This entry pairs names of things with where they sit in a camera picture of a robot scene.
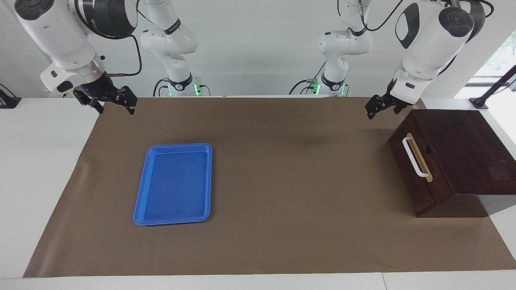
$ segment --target dark brown wooden drawer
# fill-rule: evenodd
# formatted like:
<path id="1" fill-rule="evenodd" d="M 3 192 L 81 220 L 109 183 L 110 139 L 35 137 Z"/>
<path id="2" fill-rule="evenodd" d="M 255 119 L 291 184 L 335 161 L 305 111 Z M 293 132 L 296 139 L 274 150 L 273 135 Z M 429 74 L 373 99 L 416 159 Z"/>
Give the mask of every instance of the dark brown wooden drawer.
<path id="1" fill-rule="evenodd" d="M 477 111 L 412 110 L 389 145 L 418 217 L 485 217 L 516 204 L 516 161 Z"/>

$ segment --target blue plastic tray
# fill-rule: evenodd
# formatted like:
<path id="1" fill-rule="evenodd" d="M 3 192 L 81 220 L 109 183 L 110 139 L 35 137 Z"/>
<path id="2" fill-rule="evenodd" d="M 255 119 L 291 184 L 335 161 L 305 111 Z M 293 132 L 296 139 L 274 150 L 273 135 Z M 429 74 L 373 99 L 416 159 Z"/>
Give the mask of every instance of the blue plastic tray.
<path id="1" fill-rule="evenodd" d="M 154 146 L 147 152 L 134 209 L 137 225 L 201 222 L 212 195 L 212 147 Z"/>

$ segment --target drawer front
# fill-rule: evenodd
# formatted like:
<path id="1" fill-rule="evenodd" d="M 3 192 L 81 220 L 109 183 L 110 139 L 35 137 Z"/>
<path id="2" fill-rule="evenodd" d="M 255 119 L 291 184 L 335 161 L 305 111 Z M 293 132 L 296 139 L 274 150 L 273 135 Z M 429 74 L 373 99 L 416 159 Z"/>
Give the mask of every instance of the drawer front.
<path id="1" fill-rule="evenodd" d="M 391 136 L 389 143 L 418 216 L 455 195 L 438 165 L 431 144 L 411 115 Z"/>

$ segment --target white robotic arm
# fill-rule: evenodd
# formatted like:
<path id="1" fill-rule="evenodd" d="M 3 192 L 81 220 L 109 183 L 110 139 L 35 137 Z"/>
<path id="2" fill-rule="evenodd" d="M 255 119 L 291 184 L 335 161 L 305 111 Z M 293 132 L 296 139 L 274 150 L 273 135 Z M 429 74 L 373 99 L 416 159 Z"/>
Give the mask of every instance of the white robotic arm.
<path id="1" fill-rule="evenodd" d="M 136 0 L 16 0 L 18 20 L 52 64 L 41 74 L 55 95 L 73 92 L 79 102 L 103 112 L 101 102 L 122 105 L 133 114 L 137 98 L 129 87 L 117 89 L 86 33 L 121 39 L 136 28 L 127 14 Z"/>
<path id="2" fill-rule="evenodd" d="M 375 95 L 366 105 L 372 119 L 395 106 L 398 114 L 415 104 L 426 87 L 449 65 L 462 47 L 483 27 L 485 11 L 480 2 L 417 1 L 409 5 L 396 24 L 396 37 L 407 50 L 383 96 Z"/>
<path id="3" fill-rule="evenodd" d="M 338 0 L 341 18 L 347 30 L 334 30 L 319 38 L 319 51 L 326 57 L 326 68 L 318 78 L 321 94 L 336 95 L 344 89 L 349 68 L 346 55 L 368 53 L 373 46 L 373 36 L 362 23 L 358 0 Z M 370 7 L 370 0 L 363 0 L 364 18 Z"/>
<path id="4" fill-rule="evenodd" d="M 145 3 L 149 20 L 158 28 L 141 34 L 143 48 L 155 55 L 165 67 L 173 96 L 199 95 L 196 77 L 182 56 L 197 50 L 197 38 L 181 23 L 170 0 L 145 0 Z"/>

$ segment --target brown table surface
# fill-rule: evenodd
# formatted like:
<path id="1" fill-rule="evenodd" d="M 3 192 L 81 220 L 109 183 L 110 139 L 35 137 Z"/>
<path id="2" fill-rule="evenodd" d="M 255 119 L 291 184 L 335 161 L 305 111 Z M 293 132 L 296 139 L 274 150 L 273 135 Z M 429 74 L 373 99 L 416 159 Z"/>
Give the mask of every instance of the brown table surface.
<path id="1" fill-rule="evenodd" d="M 106 104 L 25 277 L 516 269 L 489 218 L 418 219 L 363 98 Z M 147 149 L 213 146 L 203 223 L 132 221 Z"/>

